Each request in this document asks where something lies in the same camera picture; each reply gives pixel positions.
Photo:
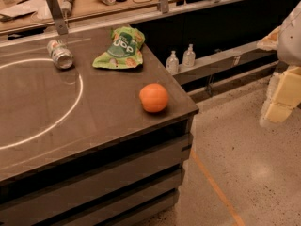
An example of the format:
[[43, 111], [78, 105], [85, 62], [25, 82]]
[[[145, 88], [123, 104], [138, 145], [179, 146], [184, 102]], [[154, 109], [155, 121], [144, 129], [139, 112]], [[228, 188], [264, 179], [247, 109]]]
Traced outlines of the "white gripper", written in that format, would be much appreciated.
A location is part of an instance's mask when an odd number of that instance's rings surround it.
[[[257, 47], [264, 51], [277, 49], [280, 27], [258, 41]], [[285, 122], [293, 110], [301, 104], [301, 68], [286, 67], [280, 62], [271, 78], [266, 91], [260, 116], [260, 126], [275, 127]]]

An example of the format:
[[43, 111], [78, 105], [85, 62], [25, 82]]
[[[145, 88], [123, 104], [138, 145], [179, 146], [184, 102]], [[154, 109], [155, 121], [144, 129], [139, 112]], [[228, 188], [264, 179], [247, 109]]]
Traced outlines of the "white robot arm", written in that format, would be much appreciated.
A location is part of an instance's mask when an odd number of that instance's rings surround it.
[[261, 126], [278, 125], [301, 104], [301, 2], [280, 26], [258, 41], [257, 47], [275, 50], [278, 60], [288, 66], [273, 72], [261, 109]]

